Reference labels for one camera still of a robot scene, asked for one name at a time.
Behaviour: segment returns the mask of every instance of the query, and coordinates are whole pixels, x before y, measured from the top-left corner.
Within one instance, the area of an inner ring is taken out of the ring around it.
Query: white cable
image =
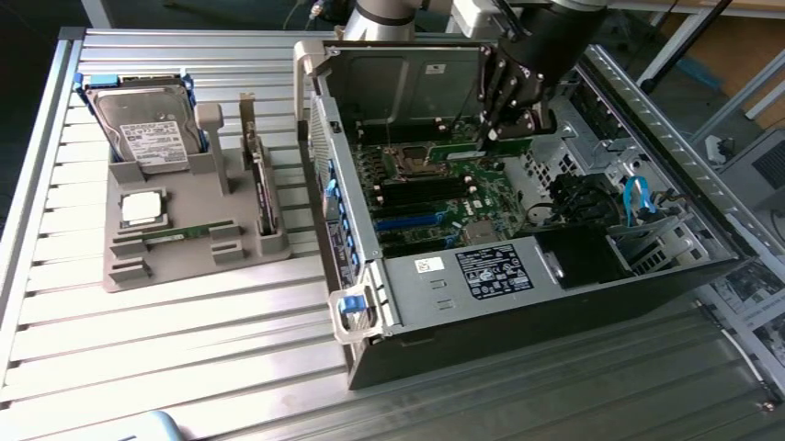
[[[298,8],[298,6],[302,4],[302,2],[300,2],[298,0],[296,0],[296,3],[292,6],[292,10],[289,11],[289,15],[285,16],[285,20],[282,20],[282,30],[285,30],[285,27],[289,24],[289,20],[292,19],[292,15],[294,14],[294,10]]]
[[[758,380],[758,382],[762,383],[760,372],[755,368],[755,365],[751,363],[751,360],[748,359],[747,353],[742,349],[740,345],[735,342],[735,339],[732,338],[731,333],[728,333],[724,328],[722,328],[720,331],[722,331],[722,335],[724,335],[724,338],[727,338],[727,341],[731,342],[732,347],[735,348],[735,350],[740,354],[740,357],[747,362],[748,370],[751,370],[751,375],[754,375],[755,380]]]
[[[744,362],[747,363],[748,370],[751,370],[751,375],[754,376],[755,380],[758,380],[759,383],[764,384],[764,381],[763,381],[762,375],[760,375],[760,371],[755,368],[754,363],[748,359],[747,352],[744,351],[744,349],[740,347],[740,345],[738,344],[738,342],[732,338],[731,333],[727,332],[727,329],[724,329],[724,327],[716,321],[716,317],[714,317],[714,313],[711,313],[711,311],[708,311],[708,307],[704,306],[702,304],[702,301],[698,300],[698,299],[695,299],[695,301],[692,302],[692,304],[700,310],[704,311],[706,318],[714,323],[714,325],[716,326],[716,328],[722,332],[722,335],[724,335],[724,338],[727,338],[727,341],[731,342],[731,345],[735,348],[735,351],[738,352],[738,354],[740,354],[740,357],[744,359]]]

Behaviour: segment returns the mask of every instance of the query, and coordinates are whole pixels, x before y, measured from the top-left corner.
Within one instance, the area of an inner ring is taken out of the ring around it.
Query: barcode sticker
[[[415,268],[417,273],[428,273],[429,271],[439,271],[444,269],[444,262],[441,262],[441,257],[431,257],[429,259],[415,260]]]
[[[140,165],[186,161],[185,144],[176,121],[126,124],[120,126],[120,130],[128,142],[133,159]]]

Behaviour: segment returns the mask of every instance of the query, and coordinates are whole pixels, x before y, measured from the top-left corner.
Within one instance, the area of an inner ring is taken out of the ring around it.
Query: warning label
[[[533,288],[512,245],[456,253],[455,257],[475,299],[483,300]]]
[[[181,163],[186,160],[176,121],[126,124],[120,126],[120,130],[140,165]]]

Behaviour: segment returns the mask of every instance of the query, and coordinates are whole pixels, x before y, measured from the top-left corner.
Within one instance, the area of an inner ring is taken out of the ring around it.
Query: green circuit board
[[[377,220],[407,218],[405,215],[379,215],[384,206],[376,196],[379,187],[471,177],[467,184],[471,192],[459,198],[428,201],[429,213],[437,214],[440,219],[436,224],[376,231],[385,256],[456,248],[476,244],[479,240],[504,240],[523,226],[520,198],[508,182],[501,163],[503,156],[517,157],[525,151],[528,141],[509,141],[503,155],[497,152],[492,157],[471,158],[468,155],[459,155],[459,159],[447,160],[451,153],[475,152],[475,144],[467,143],[463,138],[459,136],[452,143],[364,146],[353,152],[360,185],[376,225]],[[413,160],[404,157],[407,149],[415,149]],[[487,235],[477,239],[475,234],[481,232]]]

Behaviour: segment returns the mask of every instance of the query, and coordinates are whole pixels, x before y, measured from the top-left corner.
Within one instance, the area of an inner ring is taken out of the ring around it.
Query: robotic arm
[[[488,140],[552,133],[556,123],[543,96],[585,50],[602,25],[608,0],[451,3],[452,19],[467,37],[496,38],[501,32],[497,44],[484,45],[479,57],[477,149],[485,148]],[[344,38],[409,40],[416,9],[444,10],[445,6],[445,0],[357,0]]]
[[[517,18],[504,0],[492,3],[504,34],[480,49],[479,149],[485,140],[555,132],[544,92],[575,65],[607,12],[607,0],[551,0],[521,5]]]

